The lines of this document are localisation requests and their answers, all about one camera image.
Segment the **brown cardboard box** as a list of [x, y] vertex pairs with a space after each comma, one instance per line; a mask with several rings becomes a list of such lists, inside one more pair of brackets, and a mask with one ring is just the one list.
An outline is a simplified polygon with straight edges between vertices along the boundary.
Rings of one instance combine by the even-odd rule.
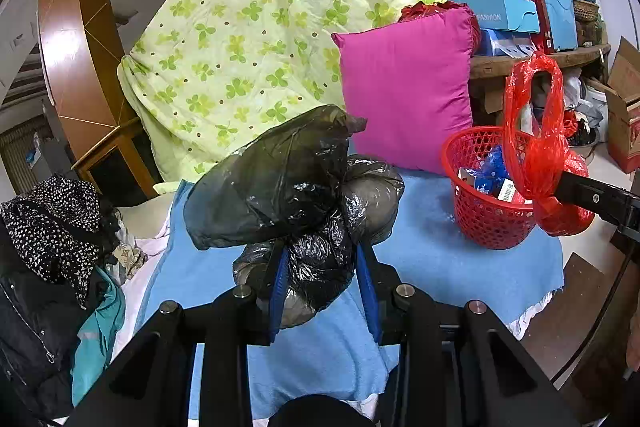
[[608, 84], [589, 78], [589, 87], [602, 92], [608, 104], [608, 153], [623, 172], [639, 168], [640, 54], [624, 37], [620, 38]]

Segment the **light blue towel blanket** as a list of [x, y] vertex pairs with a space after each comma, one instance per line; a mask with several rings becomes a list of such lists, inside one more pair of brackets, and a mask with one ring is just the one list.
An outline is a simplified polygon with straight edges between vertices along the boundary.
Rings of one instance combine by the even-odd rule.
[[[405, 182], [392, 235], [375, 245], [378, 261], [434, 300], [463, 306], [480, 299], [506, 326], [531, 307], [548, 303], [564, 285], [559, 239], [533, 229], [505, 251], [468, 239], [454, 220], [454, 191], [444, 176], [401, 171]], [[210, 303], [233, 284], [232, 263], [241, 247], [193, 246], [183, 220], [191, 183], [181, 182], [169, 217], [166, 253], [155, 268], [138, 314], [148, 321], [165, 300], [183, 308]], [[255, 419], [276, 413], [302, 395], [363, 402], [381, 393], [397, 365], [395, 346], [378, 346], [369, 332], [357, 284], [309, 322], [283, 329], [268, 347], [247, 350], [250, 405]]]

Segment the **magenta pillow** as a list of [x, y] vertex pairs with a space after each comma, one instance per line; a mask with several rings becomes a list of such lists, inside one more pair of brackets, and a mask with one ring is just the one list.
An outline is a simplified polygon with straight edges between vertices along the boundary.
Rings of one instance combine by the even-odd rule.
[[356, 152], [442, 174], [442, 146], [473, 124], [469, 78], [480, 26], [469, 7], [420, 2], [396, 23], [332, 40], [346, 112], [367, 121], [352, 137]]

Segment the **light blue shoe box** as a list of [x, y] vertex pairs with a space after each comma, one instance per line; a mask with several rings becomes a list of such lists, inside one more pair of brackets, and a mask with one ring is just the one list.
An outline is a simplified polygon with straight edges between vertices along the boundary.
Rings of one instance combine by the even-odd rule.
[[532, 0], [450, 0], [466, 4], [480, 28], [538, 34], [540, 23]]

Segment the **teal jacket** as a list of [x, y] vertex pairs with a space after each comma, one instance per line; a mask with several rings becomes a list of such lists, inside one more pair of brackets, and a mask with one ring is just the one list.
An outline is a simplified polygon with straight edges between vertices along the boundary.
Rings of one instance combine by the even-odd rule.
[[126, 301], [120, 287], [101, 268], [96, 269], [100, 282], [106, 284], [99, 306], [82, 324], [77, 338], [70, 376], [72, 403], [77, 407], [93, 384], [110, 365], [116, 335], [125, 322]]

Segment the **green clover pattern quilt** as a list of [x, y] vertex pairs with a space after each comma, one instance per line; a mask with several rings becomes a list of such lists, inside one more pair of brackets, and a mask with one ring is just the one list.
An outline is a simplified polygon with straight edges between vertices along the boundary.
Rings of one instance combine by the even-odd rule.
[[342, 105], [332, 35], [388, 25], [419, 1], [440, 0], [166, 0], [117, 69], [157, 191], [314, 106]]

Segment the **black polka dot garment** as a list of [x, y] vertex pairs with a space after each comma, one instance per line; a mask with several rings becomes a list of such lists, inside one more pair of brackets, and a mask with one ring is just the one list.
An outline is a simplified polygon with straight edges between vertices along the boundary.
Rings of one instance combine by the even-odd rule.
[[70, 286], [84, 307], [93, 269], [119, 244], [111, 203], [91, 183], [55, 174], [4, 202], [1, 218], [26, 267]]

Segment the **black padded jacket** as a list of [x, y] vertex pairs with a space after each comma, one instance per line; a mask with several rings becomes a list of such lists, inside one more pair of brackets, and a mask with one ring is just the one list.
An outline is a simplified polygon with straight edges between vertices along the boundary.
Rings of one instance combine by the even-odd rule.
[[92, 273], [87, 306], [67, 284], [50, 284], [28, 269], [1, 230], [1, 375], [39, 417], [73, 410], [72, 369], [77, 334], [102, 301], [106, 282]]

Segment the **black plastic trash bag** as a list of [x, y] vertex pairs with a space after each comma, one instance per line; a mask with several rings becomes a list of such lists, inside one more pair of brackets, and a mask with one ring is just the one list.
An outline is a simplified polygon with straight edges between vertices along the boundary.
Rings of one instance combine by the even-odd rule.
[[330, 104], [262, 133], [204, 174], [183, 207], [200, 251], [240, 246], [236, 283], [288, 252], [282, 329], [310, 321], [352, 283], [356, 248], [393, 231], [405, 191], [381, 159], [350, 153], [367, 121]]

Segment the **red plastic bag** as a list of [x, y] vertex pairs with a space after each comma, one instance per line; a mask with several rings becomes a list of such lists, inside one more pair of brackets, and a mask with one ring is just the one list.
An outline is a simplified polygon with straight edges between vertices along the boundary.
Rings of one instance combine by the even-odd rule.
[[[532, 94], [538, 72], [551, 77], [550, 91], [536, 135], [527, 139], [525, 152], [518, 151], [516, 121]], [[506, 78], [503, 97], [502, 153], [506, 170], [518, 193], [533, 203], [534, 218], [551, 236], [577, 235], [589, 228], [594, 213], [554, 197], [563, 171], [587, 176], [584, 158], [570, 149], [564, 134], [564, 80], [555, 60], [540, 51], [514, 64]]]

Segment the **red plastic mesh basket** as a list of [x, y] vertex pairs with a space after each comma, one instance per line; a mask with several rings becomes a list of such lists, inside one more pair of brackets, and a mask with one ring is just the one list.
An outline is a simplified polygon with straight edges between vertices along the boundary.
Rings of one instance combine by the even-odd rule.
[[454, 190], [454, 217], [460, 230], [475, 243], [489, 249], [512, 248], [535, 228], [533, 206], [503, 202], [483, 194], [459, 178], [460, 168], [478, 170], [489, 152], [502, 144], [502, 128], [480, 126], [451, 135], [442, 146], [442, 169]]

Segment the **brown wooden headboard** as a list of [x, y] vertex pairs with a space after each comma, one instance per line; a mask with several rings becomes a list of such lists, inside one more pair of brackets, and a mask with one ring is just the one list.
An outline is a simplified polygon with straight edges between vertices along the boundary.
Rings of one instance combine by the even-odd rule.
[[116, 75], [124, 49], [111, 0], [38, 0], [38, 29], [73, 171], [116, 206], [155, 197], [149, 140]]

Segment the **blue packets in basket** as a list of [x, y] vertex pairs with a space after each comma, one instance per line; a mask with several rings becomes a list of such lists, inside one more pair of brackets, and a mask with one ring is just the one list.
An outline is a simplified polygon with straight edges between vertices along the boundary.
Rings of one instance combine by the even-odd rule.
[[500, 145], [495, 145], [484, 158], [480, 158], [480, 167], [477, 169], [460, 167], [458, 178], [475, 191], [495, 197], [501, 202], [526, 203], [506, 170]]

